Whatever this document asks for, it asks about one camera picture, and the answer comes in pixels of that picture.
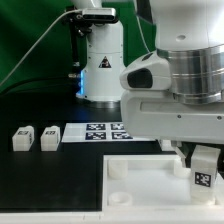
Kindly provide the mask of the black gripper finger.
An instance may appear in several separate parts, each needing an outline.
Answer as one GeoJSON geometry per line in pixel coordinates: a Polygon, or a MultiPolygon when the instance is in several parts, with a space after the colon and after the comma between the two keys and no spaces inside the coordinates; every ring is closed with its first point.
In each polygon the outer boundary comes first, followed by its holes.
{"type": "Polygon", "coordinates": [[[181,141],[174,141],[173,148],[176,154],[180,157],[182,166],[189,167],[190,149],[187,144],[181,141]]]}

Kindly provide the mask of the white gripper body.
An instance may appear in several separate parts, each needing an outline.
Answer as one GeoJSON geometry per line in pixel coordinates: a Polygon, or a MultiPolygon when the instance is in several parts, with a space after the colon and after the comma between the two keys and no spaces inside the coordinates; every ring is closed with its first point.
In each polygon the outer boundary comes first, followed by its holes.
{"type": "Polygon", "coordinates": [[[133,137],[224,144],[223,102],[185,105],[165,92],[125,91],[121,116],[133,137]]]}

